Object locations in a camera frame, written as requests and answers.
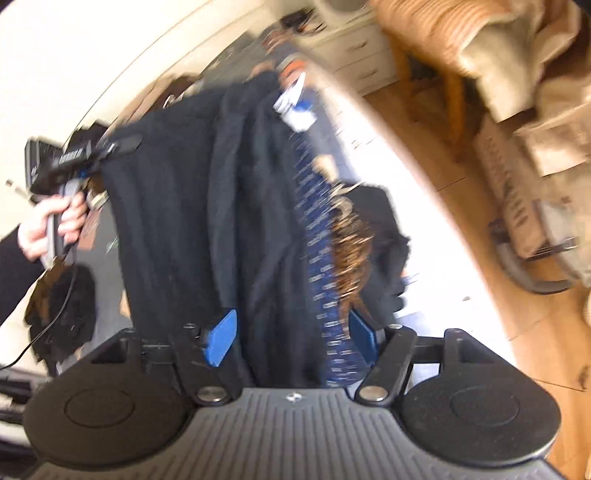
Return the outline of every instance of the round black pad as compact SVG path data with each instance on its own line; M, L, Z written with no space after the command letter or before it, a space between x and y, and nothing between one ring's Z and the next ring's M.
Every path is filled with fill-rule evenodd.
M462 365L413 387L402 420L425 450L454 463L500 467L540 457L560 427L554 399L517 370Z
M89 364L36 393L23 424L42 458L99 468L161 449L185 419L183 400L172 389L120 365Z

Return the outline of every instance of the cardboard box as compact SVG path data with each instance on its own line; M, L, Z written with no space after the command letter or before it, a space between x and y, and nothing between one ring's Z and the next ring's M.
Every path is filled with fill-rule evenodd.
M486 115L474 140L476 154L502 209L515 252L529 258L547 243L535 210L540 198L540 178L513 132L529 121L531 113L497 124Z

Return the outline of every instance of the white drawer unit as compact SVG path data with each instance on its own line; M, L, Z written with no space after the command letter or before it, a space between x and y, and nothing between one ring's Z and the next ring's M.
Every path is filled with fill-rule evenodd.
M384 34L377 25L371 24L329 40L314 51L333 68L339 69L387 49Z
M341 27L296 38L361 95L396 81L388 39L375 23L373 12Z
M390 50L371 55L336 71L362 95L395 81L394 61Z

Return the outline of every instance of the black clothing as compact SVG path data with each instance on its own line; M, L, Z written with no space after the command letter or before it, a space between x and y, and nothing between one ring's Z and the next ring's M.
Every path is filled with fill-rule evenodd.
M149 113L114 133L143 140L102 173L143 336L211 328L234 308L257 385L318 387L326 351L296 214L293 132L272 109L279 94L267 72Z
M400 234L384 190L361 185L346 196L374 236L369 277L359 296L370 314L364 317L365 322L374 330L381 330L394 321L393 312L404 307L400 298L405 288L401 274L408 258L408 238Z
M76 270L76 278L63 313L53 327L33 344L35 356L38 360L45 360L47 370L53 377L57 375L58 363L66 360L82 345L92 340L96 323L96 305L95 279L90 269L82 264L63 269L47 292L49 308L45 312L47 315L45 322L40 308L28 309L25 316L25 321L31 326L29 335L33 340L47 326L47 322L53 320L61 310L70 290L74 270Z
M0 241L0 325L45 270L40 260L29 262L18 246L18 227Z

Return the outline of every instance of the wooden chair leg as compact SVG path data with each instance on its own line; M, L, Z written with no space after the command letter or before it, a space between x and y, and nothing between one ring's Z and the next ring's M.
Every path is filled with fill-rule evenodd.
M461 76L453 72L445 72L445 96L447 102L447 121L449 123L449 142L459 160L463 153L466 134L466 98L464 95L464 81Z
M394 66L396 67L396 76L398 77L398 83L402 90L404 108L407 111L408 117L415 122L417 116L414 102L413 73L410 69L408 56L396 37L389 33L386 33L386 35L390 40Z

